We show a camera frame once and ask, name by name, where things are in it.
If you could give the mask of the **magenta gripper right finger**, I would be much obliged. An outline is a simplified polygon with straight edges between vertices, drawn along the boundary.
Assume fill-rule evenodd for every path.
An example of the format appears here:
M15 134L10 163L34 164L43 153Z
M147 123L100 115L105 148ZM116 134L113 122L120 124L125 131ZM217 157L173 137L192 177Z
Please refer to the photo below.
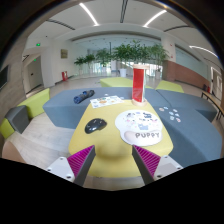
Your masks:
M145 185L154 181L154 173L158 167L161 157L147 149L133 145L132 156L142 176Z

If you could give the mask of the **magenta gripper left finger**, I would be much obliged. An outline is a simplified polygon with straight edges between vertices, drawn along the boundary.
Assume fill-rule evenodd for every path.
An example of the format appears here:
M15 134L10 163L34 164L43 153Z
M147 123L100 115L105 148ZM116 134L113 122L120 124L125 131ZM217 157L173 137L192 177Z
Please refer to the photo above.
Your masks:
M95 155L95 146L92 145L67 158L75 176L74 183L76 185L82 186L84 184Z

